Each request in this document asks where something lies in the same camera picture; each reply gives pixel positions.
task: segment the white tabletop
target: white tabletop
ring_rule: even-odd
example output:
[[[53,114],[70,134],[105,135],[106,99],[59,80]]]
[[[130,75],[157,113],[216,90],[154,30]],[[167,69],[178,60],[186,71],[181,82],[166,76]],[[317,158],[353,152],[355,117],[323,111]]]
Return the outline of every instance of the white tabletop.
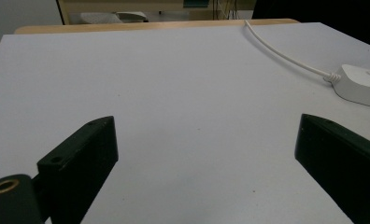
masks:
[[[327,72],[370,46],[320,23],[257,26]],[[0,177],[112,115],[119,161],[82,223],[351,223],[294,158],[303,113],[370,140],[370,107],[272,55],[245,26],[5,35]]]

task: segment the power strip switch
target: power strip switch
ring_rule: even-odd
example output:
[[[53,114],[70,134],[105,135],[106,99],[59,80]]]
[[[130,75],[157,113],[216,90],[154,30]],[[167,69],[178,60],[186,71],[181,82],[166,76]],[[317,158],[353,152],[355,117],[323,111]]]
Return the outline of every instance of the power strip switch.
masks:
[[[370,105],[370,70],[342,64],[336,72],[341,78],[333,82],[336,94],[345,100]]]

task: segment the power cord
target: power cord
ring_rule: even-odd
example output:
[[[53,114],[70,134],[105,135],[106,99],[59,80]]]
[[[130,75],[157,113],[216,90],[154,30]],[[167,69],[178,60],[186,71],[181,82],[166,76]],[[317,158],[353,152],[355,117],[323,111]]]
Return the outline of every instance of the power cord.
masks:
[[[298,61],[296,61],[295,59],[293,58],[290,58],[289,56],[281,53],[280,51],[276,50],[275,48],[273,48],[271,45],[269,45],[268,43],[266,43],[260,36],[258,36],[256,34],[256,32],[254,31],[254,29],[252,28],[252,26],[249,24],[248,21],[244,21],[247,25],[247,27],[249,28],[249,30],[252,32],[252,34],[261,42],[263,43],[267,48],[269,48],[270,50],[272,50],[273,52],[275,52],[278,56],[282,57],[283,59],[291,62],[291,63],[294,63],[302,68],[305,68],[305,70],[307,71],[310,71],[312,73],[315,73],[317,75],[320,75],[321,77],[323,77],[323,79],[327,82],[331,82],[331,83],[336,83],[337,81],[339,81],[340,79],[340,75],[336,74],[336,73],[326,73],[326,72],[323,72],[319,69],[316,69],[316,68],[313,68],[313,67],[310,67],[304,63],[300,63]]]

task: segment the screw hole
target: screw hole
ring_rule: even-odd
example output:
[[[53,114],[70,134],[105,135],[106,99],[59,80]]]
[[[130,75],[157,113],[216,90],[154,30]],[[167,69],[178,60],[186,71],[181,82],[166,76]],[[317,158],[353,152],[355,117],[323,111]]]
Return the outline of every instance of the screw hole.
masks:
[[[0,194],[16,188],[20,184],[18,179],[9,179],[0,182]]]
[[[62,157],[54,157],[53,159],[51,159],[51,162],[56,163],[56,162],[61,161],[62,159],[63,159]]]

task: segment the gray wall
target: gray wall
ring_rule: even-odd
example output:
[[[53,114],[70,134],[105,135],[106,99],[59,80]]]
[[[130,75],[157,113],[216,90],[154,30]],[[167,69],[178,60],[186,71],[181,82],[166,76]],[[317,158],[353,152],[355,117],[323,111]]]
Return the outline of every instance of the gray wall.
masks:
[[[0,41],[26,25],[62,24],[55,0],[0,0]]]

